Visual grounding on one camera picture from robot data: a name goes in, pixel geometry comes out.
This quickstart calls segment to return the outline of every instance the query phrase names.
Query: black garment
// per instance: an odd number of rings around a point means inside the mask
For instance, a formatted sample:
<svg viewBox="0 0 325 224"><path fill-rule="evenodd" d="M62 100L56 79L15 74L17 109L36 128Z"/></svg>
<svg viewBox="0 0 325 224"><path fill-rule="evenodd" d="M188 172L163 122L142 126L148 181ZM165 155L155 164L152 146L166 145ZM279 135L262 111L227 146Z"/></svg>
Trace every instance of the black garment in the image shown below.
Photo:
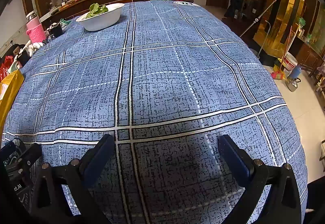
<svg viewBox="0 0 325 224"><path fill-rule="evenodd" d="M230 6L224 16L227 18L235 17L235 11L242 8L243 1L244 0L230 0Z"/></svg>

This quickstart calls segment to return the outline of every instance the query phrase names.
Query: green leafy vegetable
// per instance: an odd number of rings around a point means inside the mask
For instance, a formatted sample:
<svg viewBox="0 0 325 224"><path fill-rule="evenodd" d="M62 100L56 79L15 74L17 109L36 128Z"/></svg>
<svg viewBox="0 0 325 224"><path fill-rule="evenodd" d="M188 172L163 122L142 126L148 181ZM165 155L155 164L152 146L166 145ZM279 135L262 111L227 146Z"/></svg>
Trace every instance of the green leafy vegetable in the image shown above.
<svg viewBox="0 0 325 224"><path fill-rule="evenodd" d="M87 14L86 19L94 17L98 14L102 14L105 12L108 12L108 9L105 5L101 6L98 3L93 3L90 7L89 7L90 12Z"/></svg>

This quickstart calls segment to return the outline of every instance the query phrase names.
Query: white bucket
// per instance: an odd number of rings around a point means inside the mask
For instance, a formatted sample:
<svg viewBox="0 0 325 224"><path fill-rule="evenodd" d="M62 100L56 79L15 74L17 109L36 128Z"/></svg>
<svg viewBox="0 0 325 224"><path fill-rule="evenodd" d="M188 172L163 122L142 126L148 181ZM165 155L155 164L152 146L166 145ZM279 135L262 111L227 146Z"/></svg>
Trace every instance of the white bucket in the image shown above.
<svg viewBox="0 0 325 224"><path fill-rule="evenodd" d="M284 64L285 64L285 68L288 71L292 71L294 67L298 64L298 62L292 54L287 53L284 58Z"/></svg>

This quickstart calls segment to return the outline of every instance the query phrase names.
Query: pink thermos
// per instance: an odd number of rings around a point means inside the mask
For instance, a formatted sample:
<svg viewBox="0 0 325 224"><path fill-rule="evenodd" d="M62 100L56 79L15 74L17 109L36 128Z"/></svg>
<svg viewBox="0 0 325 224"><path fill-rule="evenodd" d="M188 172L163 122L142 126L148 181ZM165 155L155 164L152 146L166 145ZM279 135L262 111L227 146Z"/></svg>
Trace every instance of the pink thermos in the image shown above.
<svg viewBox="0 0 325 224"><path fill-rule="evenodd" d="M27 14L27 31L26 34L29 35L29 38L32 43L42 42L46 39L45 32L43 30L43 26L40 23L40 20L36 13L32 11Z"/></svg>

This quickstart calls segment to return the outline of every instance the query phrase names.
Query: metal bolt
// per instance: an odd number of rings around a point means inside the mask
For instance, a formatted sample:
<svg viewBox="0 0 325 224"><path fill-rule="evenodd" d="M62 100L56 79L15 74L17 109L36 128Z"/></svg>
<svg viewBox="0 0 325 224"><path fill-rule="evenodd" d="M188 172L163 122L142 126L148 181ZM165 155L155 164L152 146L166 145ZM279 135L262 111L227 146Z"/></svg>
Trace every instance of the metal bolt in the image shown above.
<svg viewBox="0 0 325 224"><path fill-rule="evenodd" d="M73 159L70 163L71 165L76 166L79 164L79 159Z"/></svg>
<svg viewBox="0 0 325 224"><path fill-rule="evenodd" d="M42 164L42 169L46 169L46 168L48 168L48 166L49 166L48 163L44 163L44 164Z"/></svg>
<svg viewBox="0 0 325 224"><path fill-rule="evenodd" d="M258 166L261 166L263 164L263 161L261 159L254 159L254 163Z"/></svg>
<svg viewBox="0 0 325 224"><path fill-rule="evenodd" d="M288 164L288 163L285 163L285 164L283 164L284 165L284 167L285 168L287 168L288 170L290 170L291 169L291 165L290 164Z"/></svg>

